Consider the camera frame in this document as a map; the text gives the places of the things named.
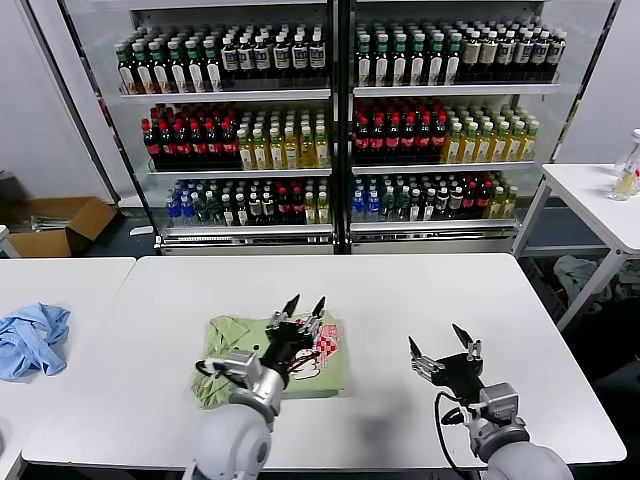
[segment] printed graphic on cloth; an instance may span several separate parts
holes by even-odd
[[[300,321],[308,314],[296,315]],[[325,311],[324,325],[313,350],[302,350],[296,358],[320,352],[293,371],[283,398],[328,397],[344,389],[344,341],[335,319]],[[223,356],[233,349],[255,351],[261,356],[268,339],[265,328],[269,320],[220,316],[209,321],[207,347],[202,358]],[[233,385],[223,377],[196,374],[192,391],[201,408],[215,408],[228,401]]]

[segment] blue cloth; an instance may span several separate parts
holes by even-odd
[[[55,375],[67,364],[51,345],[67,339],[69,310],[36,303],[0,319],[0,379],[15,380],[34,366]]]

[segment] cable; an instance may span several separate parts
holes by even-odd
[[[293,364],[291,364],[289,366],[289,369],[287,370],[287,372],[291,373],[296,368],[300,368],[302,365],[304,365],[309,360],[312,360],[312,359],[317,358],[319,356],[320,356],[320,352],[313,352],[312,354],[306,355],[304,357],[300,357],[297,361],[295,361]]]
[[[196,362],[196,370],[198,372],[200,372],[202,375],[204,375],[205,377],[210,377],[211,376],[211,372],[209,372],[206,367],[204,366],[204,361],[200,360],[198,362]]]
[[[447,462],[449,462],[449,465],[451,466],[452,470],[456,472],[460,478],[462,478],[463,480],[466,480],[467,476],[464,474],[462,470],[460,470],[460,468],[455,463],[453,463],[453,459],[451,458],[451,455],[449,455],[447,446],[444,443],[444,436],[442,435],[442,425],[440,425],[440,399],[442,397],[447,397],[452,402],[459,403],[459,399],[449,395],[447,392],[438,392],[438,394],[436,395],[434,410],[436,413],[436,430],[438,431],[438,440],[440,441],[440,448],[442,449],[442,453],[444,453],[444,458],[447,459]]]

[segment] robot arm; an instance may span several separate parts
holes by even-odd
[[[485,387],[480,380],[483,362],[481,343],[453,325],[456,335],[467,349],[440,360],[422,355],[409,337],[411,367],[418,375],[436,386],[448,387],[453,396],[441,392],[436,397],[436,426],[447,461],[464,478],[446,451],[442,425],[463,424],[469,429],[473,454],[487,463],[486,480],[571,480],[573,476],[564,461],[553,450],[529,442],[525,422],[518,417],[518,394],[508,383]],[[460,407],[439,414],[442,396],[458,402]]]
[[[236,385],[229,404],[206,415],[196,444],[196,456],[184,480],[250,480],[258,476],[269,457],[271,431],[280,413],[282,391],[289,373],[316,354],[296,358],[313,349],[324,315],[322,298],[302,322],[292,320],[300,295],[275,312],[267,326],[269,347],[262,358],[239,350],[224,358],[196,363],[204,375],[224,376]]]

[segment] white wall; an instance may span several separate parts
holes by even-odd
[[[612,163],[631,151],[640,128],[638,19],[640,2],[622,0],[557,162]]]
[[[113,202],[17,2],[3,2],[0,44],[0,170],[34,197],[95,195]]]

